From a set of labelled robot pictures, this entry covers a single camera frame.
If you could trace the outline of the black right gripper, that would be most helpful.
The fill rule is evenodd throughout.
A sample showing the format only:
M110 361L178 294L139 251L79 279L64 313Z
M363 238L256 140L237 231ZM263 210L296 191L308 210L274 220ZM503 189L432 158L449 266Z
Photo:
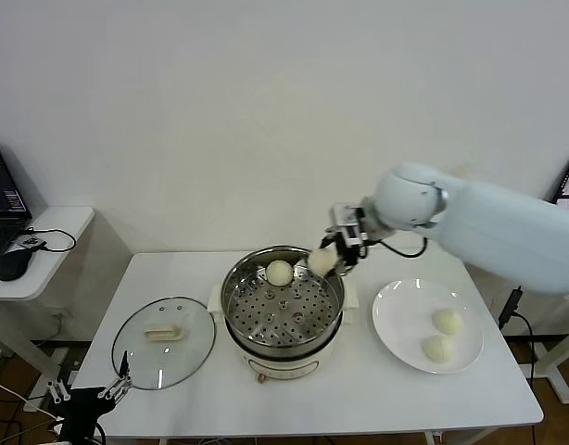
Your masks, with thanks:
M334 273L346 276L368 256L369 237L364 226L365 212L354 204L337 203L330 209L333 234L326 234L320 249L335 245L337 260Z

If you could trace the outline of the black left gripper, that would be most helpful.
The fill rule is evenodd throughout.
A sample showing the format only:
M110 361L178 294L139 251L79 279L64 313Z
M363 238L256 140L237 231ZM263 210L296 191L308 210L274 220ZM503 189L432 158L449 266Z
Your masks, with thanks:
M127 351L123 352L117 378L105 388L75 388L69 393L63 380L49 380L46 387L53 402L60 403L63 417L60 439L93 439L98 419L111 412L115 401L121 401L132 385Z

